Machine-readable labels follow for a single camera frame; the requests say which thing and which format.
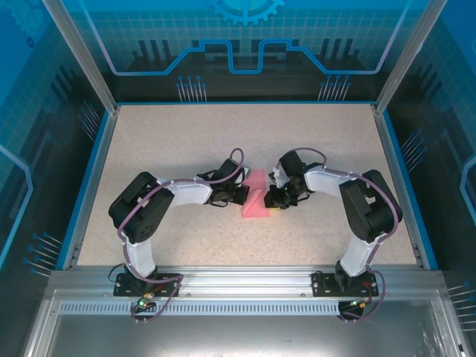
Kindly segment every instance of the blue frame border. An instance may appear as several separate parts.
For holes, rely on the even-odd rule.
[[[76,227],[78,216],[80,215],[81,207],[84,203],[86,188],[88,187],[91,179],[92,168],[94,167],[94,163],[96,162],[97,153],[99,152],[99,146],[101,144],[101,141],[103,140],[104,131],[106,129],[106,124],[108,123],[108,120],[109,113],[105,111],[103,119],[101,121],[101,125],[97,132],[96,141],[94,142],[94,146],[92,147],[91,156],[89,156],[88,166],[86,167],[86,171],[84,172],[80,192],[77,195],[73,213],[71,214],[71,218],[69,219],[68,229],[66,230],[65,239],[63,240],[61,251],[59,252],[57,264],[55,267],[56,270],[62,270],[62,267],[65,264],[66,258],[68,256],[69,246],[73,239],[74,228]]]
[[[208,103],[208,104],[258,104],[258,103],[259,104],[267,104],[267,103],[274,103],[274,104],[277,104],[277,103],[281,103],[281,104],[283,104],[283,103],[322,104],[321,102],[317,102],[317,101],[300,101],[300,102],[298,102],[298,101],[284,101],[284,102],[272,102],[272,101],[270,101],[270,102],[206,102],[206,103]],[[366,104],[372,104],[374,102],[373,101],[359,101],[359,102],[323,102],[323,103],[326,103],[326,104],[330,104],[330,103],[339,103],[339,104],[344,104],[344,103],[347,103],[347,104],[362,103],[362,104],[364,104],[364,103],[366,103]],[[118,103],[118,105],[120,105],[120,106],[124,106],[124,105],[182,105],[182,104],[183,103],[170,103],[170,102],[149,102],[149,103],[144,103],[144,102],[140,102],[140,103],[122,102],[122,103]],[[410,176],[408,175],[408,171],[405,167],[402,152],[399,148],[398,141],[396,139],[396,134],[395,134],[395,131],[393,130],[393,125],[391,123],[390,116],[389,116],[387,110],[384,111],[383,118],[384,118],[385,124],[388,128],[391,144],[392,144],[392,146],[395,150],[395,153],[396,153],[397,163],[399,165],[400,171],[402,172],[402,177],[403,177],[403,181],[404,181],[404,184],[405,184],[405,189],[408,192],[411,207],[413,208],[413,211],[414,211],[416,224],[417,224],[420,236],[422,238],[422,244],[423,244],[423,248],[425,249],[426,257],[428,259],[429,268],[431,270],[438,270],[439,269],[438,264],[437,264],[436,258],[434,256],[433,248],[431,247],[431,242],[430,242],[430,239],[429,239],[429,236],[428,236],[428,232],[426,231],[425,223],[423,222],[423,217],[422,217],[421,211],[420,211],[418,203],[417,203],[417,198],[415,196],[414,189],[411,185]],[[97,153],[98,153],[98,150],[99,150],[100,143],[103,139],[103,135],[104,135],[104,131],[105,131],[108,119],[109,119],[109,113],[105,112],[105,114],[103,116],[103,120],[102,120],[100,128],[99,128],[99,132],[97,134],[97,139],[94,142],[93,150],[91,152],[91,157],[89,158],[89,162],[88,162],[88,166],[86,168],[86,172],[84,174],[83,183],[81,184],[80,192],[78,193],[76,204],[74,206],[73,213],[71,215],[71,219],[70,219],[70,222],[69,222],[69,225],[68,225],[68,230],[66,231],[65,239],[64,239],[64,242],[62,244],[61,252],[59,253],[59,258],[58,258],[58,261],[57,261],[56,269],[61,270],[65,261],[66,261],[69,245],[71,244],[72,237],[73,237],[74,228],[77,224],[80,209],[81,209],[81,207],[83,205],[83,202],[84,202],[84,199],[85,199],[86,188],[88,187],[89,182],[90,182],[92,168],[93,168],[94,163],[97,159]]]
[[[411,185],[410,175],[408,175],[408,171],[405,166],[405,162],[403,160],[402,151],[400,150],[399,142],[396,139],[395,130],[393,130],[393,125],[392,125],[390,115],[388,114],[387,109],[384,110],[383,117],[384,117],[385,125],[388,128],[388,133],[390,135],[390,140],[391,140],[393,149],[395,150],[396,160],[398,162],[399,169],[402,173],[405,188],[408,192],[408,197],[410,199],[410,204],[414,211],[416,225],[418,227],[419,234],[422,237],[423,249],[425,250],[425,255],[428,260],[428,264],[430,265],[429,268],[430,270],[438,270],[439,268],[438,268],[437,259],[434,256],[433,248],[431,247],[430,237],[428,236],[428,232],[426,231],[425,223],[423,222],[422,212],[419,209],[417,197],[415,196],[414,188]]]
[[[469,214],[471,214],[473,223],[476,225],[475,206],[472,204],[471,199],[469,198],[468,191],[466,190],[466,182],[468,181],[469,169],[471,169],[474,165],[476,165],[476,156],[473,156],[464,164],[463,173],[461,174],[460,192],[463,196],[464,202],[466,203],[466,207],[468,208]]]
[[[20,226],[20,222],[22,221],[23,216],[25,215],[28,202],[30,201],[31,195],[33,194],[33,180],[31,179],[30,168],[25,162],[23,162],[22,159],[16,157],[9,149],[7,149],[1,144],[0,144],[0,152],[4,154],[5,156],[7,156],[7,158],[9,158],[17,167],[19,167],[25,173],[25,179],[27,181],[27,186],[28,186],[27,193],[25,194],[22,205],[20,206],[20,209],[18,210],[18,213],[16,214],[15,221],[13,221],[13,225],[12,225],[12,228],[10,229],[10,233],[8,234],[7,241],[5,242],[5,245],[0,253],[0,270],[1,270],[3,263],[5,261],[5,258],[7,257],[8,251],[10,250],[10,247],[12,245],[13,238],[15,238],[16,232],[18,231],[18,228]]]

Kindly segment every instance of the glass wall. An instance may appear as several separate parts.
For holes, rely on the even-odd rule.
[[[448,1],[388,107],[449,287],[476,284],[475,13],[474,1]]]
[[[119,102],[375,100],[427,0],[66,0]]]
[[[20,356],[104,108],[40,1],[0,1],[0,32],[0,346]]]

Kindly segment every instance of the blue acrylic panel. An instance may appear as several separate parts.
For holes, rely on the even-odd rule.
[[[387,108],[450,287],[476,283],[475,13],[447,3]]]
[[[40,1],[0,1],[0,345],[20,356],[104,107]]]
[[[208,100],[324,102],[375,100],[426,1],[65,4],[118,101],[184,102],[178,77],[201,76]]]

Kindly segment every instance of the vent slot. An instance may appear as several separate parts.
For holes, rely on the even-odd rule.
[[[163,306],[142,315],[154,315]],[[131,301],[67,301],[61,305],[62,315],[129,315]],[[226,315],[226,316],[279,316],[279,315],[338,315],[336,301],[172,301],[164,315]]]

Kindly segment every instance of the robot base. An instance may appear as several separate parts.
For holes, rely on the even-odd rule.
[[[379,296],[375,275],[367,271],[358,277],[348,277],[347,279],[342,279],[339,271],[336,273],[317,271],[311,274],[312,295],[315,298],[365,298],[369,296],[369,291],[364,283],[369,283],[372,286],[373,298]]]
[[[139,280],[135,276],[133,276],[127,269],[125,269],[125,273],[120,273],[116,277],[116,283],[113,291],[114,296],[126,296],[126,297],[141,297],[144,296],[148,292],[154,291],[154,296],[157,298],[168,298],[171,294],[177,282],[173,281],[171,283],[166,283],[163,285],[160,284],[150,284],[145,283],[142,280]],[[174,273],[167,273],[158,274],[157,272],[153,272],[148,278],[149,279],[168,279],[170,277],[176,277],[177,274]]]

